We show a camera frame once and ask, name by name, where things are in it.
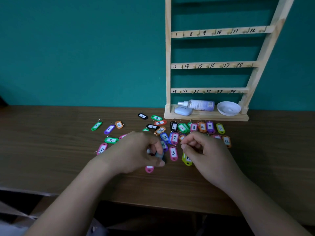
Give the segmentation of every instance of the spray bottle cap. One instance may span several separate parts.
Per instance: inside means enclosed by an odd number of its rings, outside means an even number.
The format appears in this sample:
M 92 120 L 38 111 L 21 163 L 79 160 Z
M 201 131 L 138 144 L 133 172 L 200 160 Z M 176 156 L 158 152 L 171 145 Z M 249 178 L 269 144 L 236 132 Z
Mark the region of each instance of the spray bottle cap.
M 188 107 L 188 101 L 178 102 L 177 105 L 178 106 Z

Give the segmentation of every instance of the purple key tag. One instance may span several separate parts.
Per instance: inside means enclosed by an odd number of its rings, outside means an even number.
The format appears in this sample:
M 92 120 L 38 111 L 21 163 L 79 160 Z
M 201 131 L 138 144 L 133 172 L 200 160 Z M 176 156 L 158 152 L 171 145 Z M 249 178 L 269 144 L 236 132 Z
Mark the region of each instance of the purple key tag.
M 104 134 L 108 135 L 114 128 L 115 128 L 115 125 L 112 125 L 112 124 L 111 124 L 111 125 L 106 129 L 106 131 L 104 132 Z
M 168 135 L 166 133 L 161 133 L 160 137 L 163 141 L 165 141 L 167 144 L 171 144 L 171 142 L 169 141 Z
M 215 128 L 212 121 L 206 121 L 206 126 L 208 133 L 215 133 Z
M 168 151 L 168 146 L 167 146 L 166 142 L 161 140 L 161 145 L 162 145 L 163 151 L 167 152 Z

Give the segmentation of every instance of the wooden rack base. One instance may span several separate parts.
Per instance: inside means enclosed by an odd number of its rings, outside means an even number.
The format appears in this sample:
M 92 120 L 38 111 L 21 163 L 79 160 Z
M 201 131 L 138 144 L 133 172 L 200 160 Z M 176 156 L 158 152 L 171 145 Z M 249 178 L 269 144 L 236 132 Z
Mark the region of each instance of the wooden rack base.
M 174 113 L 174 109 L 175 107 L 177 107 L 178 105 L 176 104 L 171 104 L 171 112 L 168 113 L 166 111 L 166 107 L 165 107 L 165 111 L 164 111 L 164 118 L 165 119 L 186 119 L 186 120 L 213 120 L 213 121 L 241 121 L 241 122 L 247 122 L 249 117 L 247 114 L 237 114 L 235 116 L 225 116 L 222 115 L 221 113 L 219 113 L 217 107 L 215 106 L 214 111 L 209 112 L 209 111 L 199 111 L 199 110 L 193 110 L 192 114 L 190 114 L 189 116 L 182 116 L 182 115 L 178 115 L 176 113 Z

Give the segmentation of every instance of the green wall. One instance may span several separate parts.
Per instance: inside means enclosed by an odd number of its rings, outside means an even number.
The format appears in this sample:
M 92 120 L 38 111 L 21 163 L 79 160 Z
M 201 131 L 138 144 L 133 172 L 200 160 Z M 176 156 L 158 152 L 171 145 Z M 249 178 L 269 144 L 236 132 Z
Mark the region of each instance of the green wall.
M 174 0 L 172 30 L 268 25 L 278 0 Z M 295 0 L 250 109 L 315 110 L 314 0 Z M 0 0 L 8 104 L 161 107 L 164 0 Z M 264 35 L 173 39 L 172 62 L 255 60 Z M 251 69 L 172 70 L 172 87 L 245 87 Z M 238 94 L 172 95 L 237 102 Z

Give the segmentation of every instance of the wooden rack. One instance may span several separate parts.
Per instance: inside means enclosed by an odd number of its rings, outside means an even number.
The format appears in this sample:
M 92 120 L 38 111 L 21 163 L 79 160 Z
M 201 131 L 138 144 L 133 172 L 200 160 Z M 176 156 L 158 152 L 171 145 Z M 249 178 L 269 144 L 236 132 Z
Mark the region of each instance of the wooden rack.
M 255 92 L 258 82 L 266 67 L 274 45 L 281 32 L 294 0 L 279 0 L 274 16 L 268 26 L 231 27 L 223 29 L 182 30 L 171 32 L 172 0 L 165 0 L 165 48 L 166 48 L 166 106 L 164 118 L 166 119 L 208 119 L 227 121 L 248 121 L 248 105 Z M 265 40 L 256 61 L 238 62 L 200 62 L 200 63 L 171 63 L 171 38 L 205 37 L 218 35 L 247 35 L 266 33 Z M 253 72 L 245 88 L 171 88 L 171 69 L 211 69 L 211 68 L 253 68 Z M 196 111 L 189 116 L 177 115 L 171 104 L 171 93 L 242 93 L 239 101 L 241 112 L 236 116 L 224 116 L 215 107 L 213 112 Z

